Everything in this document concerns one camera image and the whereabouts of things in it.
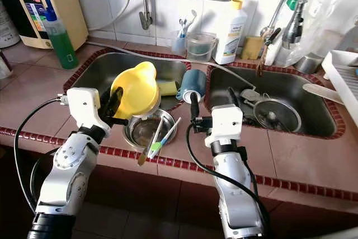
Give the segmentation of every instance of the blue cup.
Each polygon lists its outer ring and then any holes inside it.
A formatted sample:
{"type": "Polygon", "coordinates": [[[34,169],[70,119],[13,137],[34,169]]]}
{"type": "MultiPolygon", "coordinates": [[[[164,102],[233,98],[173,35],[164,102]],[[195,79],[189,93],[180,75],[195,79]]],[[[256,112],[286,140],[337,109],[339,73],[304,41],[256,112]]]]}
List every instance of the blue cup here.
{"type": "Polygon", "coordinates": [[[178,100],[184,100],[188,104],[191,104],[190,95],[192,92],[196,93],[197,101],[205,95],[206,88],[206,75],[203,71],[198,69],[192,69],[185,72],[181,87],[178,90],[176,98],[178,100]]]}

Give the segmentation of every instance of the white dish rack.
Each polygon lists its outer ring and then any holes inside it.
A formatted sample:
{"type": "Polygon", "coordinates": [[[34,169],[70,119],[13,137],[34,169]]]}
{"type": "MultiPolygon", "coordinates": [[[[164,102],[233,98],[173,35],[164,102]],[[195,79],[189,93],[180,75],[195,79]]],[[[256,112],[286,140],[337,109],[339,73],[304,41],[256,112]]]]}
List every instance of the white dish rack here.
{"type": "Polygon", "coordinates": [[[327,77],[340,95],[348,112],[358,126],[358,77],[356,67],[349,67],[358,53],[331,50],[322,62],[327,77]]]}

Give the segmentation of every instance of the sink basin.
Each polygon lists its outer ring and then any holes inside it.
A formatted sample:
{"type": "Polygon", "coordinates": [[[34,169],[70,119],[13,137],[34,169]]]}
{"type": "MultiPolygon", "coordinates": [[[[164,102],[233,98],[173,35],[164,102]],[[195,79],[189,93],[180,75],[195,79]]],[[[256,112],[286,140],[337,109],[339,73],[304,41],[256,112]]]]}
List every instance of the sink basin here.
{"type": "MultiPolygon", "coordinates": [[[[187,67],[179,61],[151,60],[124,53],[106,53],[97,57],[72,87],[96,88],[100,96],[111,86],[112,81],[122,71],[135,67],[143,61],[154,64],[157,70],[157,82],[175,81],[180,87],[187,67]]],[[[175,96],[162,96],[161,109],[174,108],[179,101],[175,96]]]]}
{"type": "MultiPolygon", "coordinates": [[[[302,126],[297,133],[330,137],[336,132],[336,124],[329,112],[326,103],[321,97],[312,95],[302,89],[307,79],[294,74],[264,71],[261,78],[256,77],[255,70],[249,68],[229,67],[247,81],[254,84],[260,94],[267,93],[271,98],[279,99],[296,109],[302,119],[302,126]]],[[[224,105],[229,102],[227,87],[231,86],[235,95],[241,101],[241,109],[248,118],[254,118],[252,108],[243,103],[240,92],[250,88],[241,80],[214,68],[210,74],[210,88],[207,95],[207,109],[213,106],[224,105]]]]}

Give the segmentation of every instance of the pink countertop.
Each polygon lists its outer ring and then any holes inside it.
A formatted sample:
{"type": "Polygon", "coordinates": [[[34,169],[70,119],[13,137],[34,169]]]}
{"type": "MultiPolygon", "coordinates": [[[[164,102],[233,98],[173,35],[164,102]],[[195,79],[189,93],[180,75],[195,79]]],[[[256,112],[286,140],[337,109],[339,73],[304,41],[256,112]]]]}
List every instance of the pink countertop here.
{"type": "MultiPolygon", "coordinates": [[[[120,41],[107,44],[129,50],[170,53],[167,48],[120,41]]],[[[103,49],[84,45],[78,51],[80,65],[94,52],[103,49]]],[[[61,69],[52,51],[34,49],[19,43],[3,50],[14,68],[12,77],[0,80],[0,144],[13,145],[13,130],[37,105],[63,92],[63,84],[76,70],[61,69]]],[[[192,64],[206,72],[207,67],[192,64]]],[[[201,115],[209,115],[200,105],[201,115]]],[[[321,139],[243,126],[241,146],[246,146],[248,162],[257,175],[261,196],[316,207],[358,213],[358,128],[347,110],[336,104],[345,123],[344,133],[337,139],[321,139]]],[[[175,139],[160,152],[159,158],[136,165],[138,155],[122,135],[122,127],[114,126],[111,136],[102,142],[98,163],[138,172],[172,177],[205,185],[213,178],[197,168],[187,152],[185,130],[190,122],[190,107],[182,104],[171,111],[175,119],[182,117],[175,139]]],[[[20,147],[46,152],[61,145],[76,123],[68,107],[51,104],[37,113],[25,126],[20,147]]],[[[212,166],[210,149],[204,145],[204,134],[191,136],[198,159],[212,166]]]]}

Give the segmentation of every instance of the yellow jug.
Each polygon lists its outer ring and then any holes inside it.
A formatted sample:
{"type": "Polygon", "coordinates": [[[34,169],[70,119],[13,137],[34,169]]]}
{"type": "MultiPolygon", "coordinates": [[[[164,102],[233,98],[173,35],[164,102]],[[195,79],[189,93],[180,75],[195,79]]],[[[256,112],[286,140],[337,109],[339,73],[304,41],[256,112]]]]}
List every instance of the yellow jug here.
{"type": "Polygon", "coordinates": [[[123,88],[121,104],[114,115],[118,119],[129,119],[153,110],[160,97],[156,83],[157,71],[151,62],[142,62],[134,68],[120,73],[113,81],[111,95],[118,87],[123,88]]]}

